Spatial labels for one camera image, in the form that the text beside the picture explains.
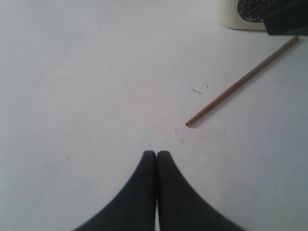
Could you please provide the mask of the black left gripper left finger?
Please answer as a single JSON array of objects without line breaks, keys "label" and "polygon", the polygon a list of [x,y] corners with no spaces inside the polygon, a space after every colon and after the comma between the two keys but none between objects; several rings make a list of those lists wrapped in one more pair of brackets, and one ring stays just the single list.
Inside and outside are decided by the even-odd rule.
[{"label": "black left gripper left finger", "polygon": [[135,171],[119,193],[77,231],[153,231],[158,194],[157,158],[143,152]]}]

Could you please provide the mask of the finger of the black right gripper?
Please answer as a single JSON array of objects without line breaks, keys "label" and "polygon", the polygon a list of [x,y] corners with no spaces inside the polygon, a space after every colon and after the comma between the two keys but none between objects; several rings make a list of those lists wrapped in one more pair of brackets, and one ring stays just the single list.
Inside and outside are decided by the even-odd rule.
[{"label": "finger of the black right gripper", "polygon": [[308,1],[291,0],[264,19],[269,35],[308,35]]}]

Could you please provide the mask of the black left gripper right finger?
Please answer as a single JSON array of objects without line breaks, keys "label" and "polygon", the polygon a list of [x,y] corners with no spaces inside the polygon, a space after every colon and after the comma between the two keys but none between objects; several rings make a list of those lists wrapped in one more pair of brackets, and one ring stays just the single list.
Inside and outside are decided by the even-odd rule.
[{"label": "black left gripper right finger", "polygon": [[187,182],[170,152],[157,154],[158,218],[161,231],[242,231],[209,205]]}]

